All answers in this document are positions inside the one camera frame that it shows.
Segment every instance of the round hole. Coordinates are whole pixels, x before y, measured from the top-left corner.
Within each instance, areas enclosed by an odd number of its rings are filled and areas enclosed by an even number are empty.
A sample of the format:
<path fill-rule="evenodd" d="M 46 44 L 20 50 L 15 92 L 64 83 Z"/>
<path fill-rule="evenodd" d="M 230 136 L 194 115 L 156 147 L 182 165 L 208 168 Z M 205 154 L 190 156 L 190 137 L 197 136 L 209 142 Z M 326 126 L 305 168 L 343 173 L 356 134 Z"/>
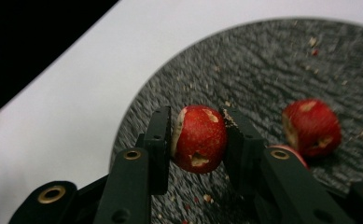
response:
<path fill-rule="evenodd" d="M 273 151 L 271 151 L 271 155 L 279 160 L 288 160 L 289 159 L 288 153 L 284 152 L 283 150 L 278 150 L 278 149 L 273 150 Z"/>
<path fill-rule="evenodd" d="M 38 201 L 40 203 L 54 203 L 62 198 L 65 194 L 65 187 L 63 186 L 52 186 L 43 190 L 38 195 Z"/>
<path fill-rule="evenodd" d="M 320 209 L 314 210 L 314 216 L 317 217 L 320 221 L 325 222 L 325 223 L 333 222 L 332 215 L 330 213 L 320 210 Z"/>
<path fill-rule="evenodd" d="M 126 151 L 125 153 L 123 153 L 123 157 L 126 160 L 130 160 L 130 161 L 137 160 L 138 158 L 141 157 L 141 152 L 134 151 L 134 150 Z"/>
<path fill-rule="evenodd" d="M 131 213 L 127 209 L 119 209 L 112 215 L 112 221 L 114 223 L 125 223 L 129 220 Z"/>
<path fill-rule="evenodd" d="M 53 189 L 53 190 L 48 191 L 45 194 L 45 197 L 46 198 L 53 198 L 53 197 L 58 196 L 59 194 L 60 194 L 60 191 L 58 189 Z"/>

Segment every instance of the strawberry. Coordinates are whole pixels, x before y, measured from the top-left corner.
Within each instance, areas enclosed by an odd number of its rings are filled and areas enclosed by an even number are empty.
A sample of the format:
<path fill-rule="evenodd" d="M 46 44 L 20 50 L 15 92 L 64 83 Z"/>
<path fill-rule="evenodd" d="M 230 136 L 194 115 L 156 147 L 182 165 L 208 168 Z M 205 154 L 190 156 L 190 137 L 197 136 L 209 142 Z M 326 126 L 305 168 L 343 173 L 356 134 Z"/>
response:
<path fill-rule="evenodd" d="M 175 123 L 172 160 L 186 171 L 210 173 L 221 163 L 227 139 L 224 119 L 215 109 L 205 105 L 186 106 Z"/>
<path fill-rule="evenodd" d="M 342 141 L 335 113 L 318 99 L 304 99 L 288 105 L 282 113 L 286 140 L 304 158 L 324 157 Z"/>

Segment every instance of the white backdrop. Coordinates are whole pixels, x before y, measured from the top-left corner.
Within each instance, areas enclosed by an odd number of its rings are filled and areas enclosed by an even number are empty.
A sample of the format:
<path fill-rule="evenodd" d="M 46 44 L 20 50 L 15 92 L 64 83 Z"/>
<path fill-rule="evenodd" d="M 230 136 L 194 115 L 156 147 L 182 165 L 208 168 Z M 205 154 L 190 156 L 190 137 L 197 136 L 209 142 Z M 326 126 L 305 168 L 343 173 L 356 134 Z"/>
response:
<path fill-rule="evenodd" d="M 133 97 L 178 52 L 279 18 L 363 25 L 363 0 L 120 0 L 0 111 L 0 223 L 49 181 L 81 188 L 106 175 Z"/>

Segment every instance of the gray surface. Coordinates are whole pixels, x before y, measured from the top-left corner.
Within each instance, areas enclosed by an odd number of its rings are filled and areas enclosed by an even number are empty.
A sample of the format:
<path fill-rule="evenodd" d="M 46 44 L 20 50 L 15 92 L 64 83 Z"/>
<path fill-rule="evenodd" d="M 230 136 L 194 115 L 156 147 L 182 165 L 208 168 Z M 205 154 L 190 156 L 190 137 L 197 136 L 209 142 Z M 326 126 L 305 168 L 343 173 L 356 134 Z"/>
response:
<path fill-rule="evenodd" d="M 318 40 L 316 56 L 311 55 L 311 37 Z M 132 147 L 151 113 L 163 105 L 172 107 L 175 120 L 185 105 L 218 108 L 229 102 L 269 144 L 283 144 L 282 109 L 307 97 L 320 98 L 335 110 L 343 136 L 334 155 L 311 162 L 312 172 L 320 182 L 347 192 L 351 181 L 363 179 L 363 28 L 332 21 L 247 24 L 181 52 L 136 96 L 114 154 Z M 202 200 L 205 193 L 214 203 Z M 189 174 L 171 164 L 168 193 L 153 198 L 152 223 L 255 223 L 247 209 L 222 164 L 209 175 Z"/>

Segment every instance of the brass screw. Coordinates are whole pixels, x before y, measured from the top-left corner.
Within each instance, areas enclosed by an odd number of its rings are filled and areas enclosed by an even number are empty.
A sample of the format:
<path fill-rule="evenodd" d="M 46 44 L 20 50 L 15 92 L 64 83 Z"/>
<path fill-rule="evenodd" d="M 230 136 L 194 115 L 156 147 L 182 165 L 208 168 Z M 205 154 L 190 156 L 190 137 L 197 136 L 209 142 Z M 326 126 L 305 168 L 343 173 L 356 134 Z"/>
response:
<path fill-rule="evenodd" d="M 272 150 L 271 155 L 279 160 L 288 160 L 289 159 L 288 153 L 284 152 L 283 150 L 279 150 L 279 149 Z"/>
<path fill-rule="evenodd" d="M 58 185 L 43 190 L 39 196 L 40 203 L 54 203 L 62 198 L 65 194 L 65 187 Z"/>
<path fill-rule="evenodd" d="M 123 153 L 123 158 L 129 161 L 137 160 L 141 157 L 141 152 L 135 150 L 129 150 Z"/>

